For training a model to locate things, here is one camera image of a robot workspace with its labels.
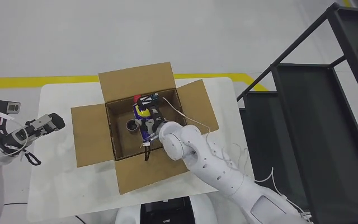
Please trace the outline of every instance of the yellow object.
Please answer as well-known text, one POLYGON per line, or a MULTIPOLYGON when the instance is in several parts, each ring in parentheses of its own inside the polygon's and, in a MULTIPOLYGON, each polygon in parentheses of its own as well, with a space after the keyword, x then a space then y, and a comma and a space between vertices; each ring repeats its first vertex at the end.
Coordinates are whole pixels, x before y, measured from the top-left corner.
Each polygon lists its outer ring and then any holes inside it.
MULTIPOLYGON (((233 82, 244 82, 250 85, 253 82, 246 73, 207 73, 207 74, 174 74, 175 79, 181 78, 231 78, 233 82)), ((0 88, 39 88, 46 84, 55 83, 78 83, 78 82, 99 82, 98 76, 53 76, 53 77, 18 77, 0 78, 0 88)), ((261 84, 255 85, 256 91, 268 91, 261 84)))
POLYGON ((148 116, 150 116, 150 112, 149 112, 148 109, 147 109, 147 110, 140 111, 140 110, 139 110, 139 106, 137 105, 137 106, 135 106, 135 110, 136 110, 136 113, 137 113, 139 116, 141 116, 141 117, 148 117, 148 116))
POLYGON ((346 6, 346 7, 352 7, 352 3, 350 0, 343 0, 343 4, 346 6))

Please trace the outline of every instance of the white table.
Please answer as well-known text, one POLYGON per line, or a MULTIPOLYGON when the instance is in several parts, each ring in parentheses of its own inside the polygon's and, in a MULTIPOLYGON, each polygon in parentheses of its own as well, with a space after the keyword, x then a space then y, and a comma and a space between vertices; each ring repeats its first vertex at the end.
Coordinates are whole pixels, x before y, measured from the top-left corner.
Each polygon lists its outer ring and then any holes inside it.
MULTIPOLYGON (((197 79, 176 80, 177 86, 197 79)), ((234 161, 247 147, 235 99, 233 83, 228 78, 206 78, 204 84, 214 109, 219 130, 209 138, 219 142, 234 161)), ((35 142, 34 154, 43 162, 33 166, 30 181, 27 219, 30 222, 77 214, 104 211, 216 191, 191 172, 120 195, 113 161, 76 167, 76 154, 70 109, 104 103, 99 83, 46 85, 41 90, 39 116, 59 114, 66 127, 35 142)), ((243 170, 246 156, 241 156, 243 170)), ((246 173, 253 176, 248 159, 246 173)))

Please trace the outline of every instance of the box flap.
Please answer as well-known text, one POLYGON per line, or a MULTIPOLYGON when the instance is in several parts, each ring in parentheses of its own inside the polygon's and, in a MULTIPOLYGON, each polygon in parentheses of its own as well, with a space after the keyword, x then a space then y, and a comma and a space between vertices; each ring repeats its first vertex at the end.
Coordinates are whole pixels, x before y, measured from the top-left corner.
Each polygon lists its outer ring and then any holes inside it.
MULTIPOLYGON (((206 92, 202 80, 197 80, 181 86, 177 88, 177 91, 181 106, 183 107, 183 112, 187 117, 209 126, 210 131, 212 132, 219 129, 213 107, 211 106, 208 93, 206 92)), ((187 124, 197 126, 202 134, 208 132, 207 127, 197 124, 187 118, 185 119, 187 124)))
POLYGON ((176 87, 170 62, 100 73, 98 77, 106 102, 176 87))
POLYGON ((120 194, 188 171, 182 160, 171 160, 163 148, 152 151, 147 162, 141 154, 116 161, 115 166, 120 194))
POLYGON ((77 167, 113 160, 105 104, 71 108, 77 167))

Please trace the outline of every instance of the white robot arm segment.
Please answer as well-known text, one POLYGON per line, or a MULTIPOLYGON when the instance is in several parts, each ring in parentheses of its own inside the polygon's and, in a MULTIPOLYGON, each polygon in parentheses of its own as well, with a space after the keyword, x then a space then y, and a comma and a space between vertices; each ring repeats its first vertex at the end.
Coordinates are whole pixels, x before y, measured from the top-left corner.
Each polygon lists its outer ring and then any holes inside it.
POLYGON ((168 122, 160 129, 159 140, 171 159, 183 159, 199 179, 239 205, 249 223, 307 223, 282 196, 241 173, 225 152, 223 158, 222 150, 196 126, 168 122))

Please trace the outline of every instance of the black shelf panel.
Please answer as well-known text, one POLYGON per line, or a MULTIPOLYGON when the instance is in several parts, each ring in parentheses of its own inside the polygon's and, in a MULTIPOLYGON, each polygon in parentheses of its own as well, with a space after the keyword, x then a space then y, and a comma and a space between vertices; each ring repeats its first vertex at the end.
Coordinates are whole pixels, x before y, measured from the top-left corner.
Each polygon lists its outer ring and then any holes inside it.
POLYGON ((358 128, 335 70, 272 67, 315 223, 358 223, 358 128))
MULTIPOLYGON (((278 190, 307 210, 308 202, 277 92, 249 92, 244 96, 244 103, 246 111, 242 120, 255 178, 267 178, 274 167, 278 190)), ((271 179, 259 184, 276 191, 271 179)))
POLYGON ((341 7, 327 17, 358 82, 358 10, 341 7))

